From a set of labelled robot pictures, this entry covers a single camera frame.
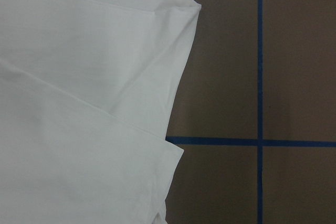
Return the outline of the white long-sleeve printed shirt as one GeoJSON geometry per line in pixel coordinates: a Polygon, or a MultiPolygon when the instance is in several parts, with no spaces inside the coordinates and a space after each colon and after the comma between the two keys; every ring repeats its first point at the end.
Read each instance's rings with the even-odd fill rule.
{"type": "Polygon", "coordinates": [[[165,223],[194,0],[1,0],[1,223],[165,223]]]}

